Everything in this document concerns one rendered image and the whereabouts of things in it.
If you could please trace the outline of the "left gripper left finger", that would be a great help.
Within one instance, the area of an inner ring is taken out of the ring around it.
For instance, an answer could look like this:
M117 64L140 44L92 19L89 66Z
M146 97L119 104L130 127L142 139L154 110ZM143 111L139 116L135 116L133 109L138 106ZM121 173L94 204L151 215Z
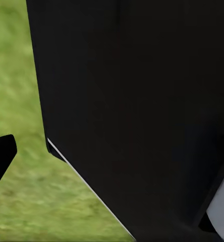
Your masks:
M0 137L0 180L17 154L17 145L13 134Z

